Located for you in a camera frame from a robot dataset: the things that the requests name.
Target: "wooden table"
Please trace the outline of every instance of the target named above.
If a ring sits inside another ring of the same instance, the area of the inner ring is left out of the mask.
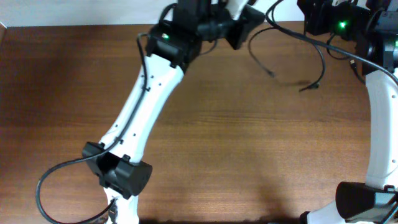
[[[34,200],[39,177],[108,130],[139,71],[136,35],[149,27],[8,29],[0,51],[0,223],[46,223]],[[191,64],[147,142],[143,161],[154,172],[140,196],[141,218],[298,217],[332,201],[339,182],[364,181],[369,100],[348,62],[326,57],[320,89],[299,93],[321,70],[311,45],[273,30],[253,51],[275,79],[246,45],[234,51],[226,41]],[[63,222],[106,206],[86,164],[51,175],[42,201]]]

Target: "green led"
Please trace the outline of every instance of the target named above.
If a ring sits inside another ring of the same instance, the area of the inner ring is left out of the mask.
[[[167,35],[167,34],[162,34],[162,38],[165,39],[165,40],[169,40],[170,39],[169,35]]]
[[[340,22],[339,26],[340,26],[340,28],[345,29],[347,27],[347,23],[346,22]]]

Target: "white wall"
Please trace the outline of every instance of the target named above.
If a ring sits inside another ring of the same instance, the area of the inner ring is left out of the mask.
[[[265,12],[275,1],[258,0],[255,7]],[[176,0],[0,0],[0,21],[6,26],[154,24],[172,2]],[[275,19],[302,21],[297,0],[282,2]]]

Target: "white background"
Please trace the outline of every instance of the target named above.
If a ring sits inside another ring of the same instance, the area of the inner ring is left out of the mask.
[[[275,1],[257,0],[255,8],[265,12]],[[176,0],[0,0],[0,21],[6,26],[154,24],[172,2]],[[275,19],[302,21],[297,0],[280,4]]]

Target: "green light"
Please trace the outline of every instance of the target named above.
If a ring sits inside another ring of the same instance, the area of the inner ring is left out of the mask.
[[[347,23],[346,22],[340,22],[339,25],[340,25],[340,28],[345,29],[346,26],[347,26]]]
[[[165,39],[165,40],[169,40],[170,39],[169,35],[167,35],[167,34],[162,34],[162,38]]]

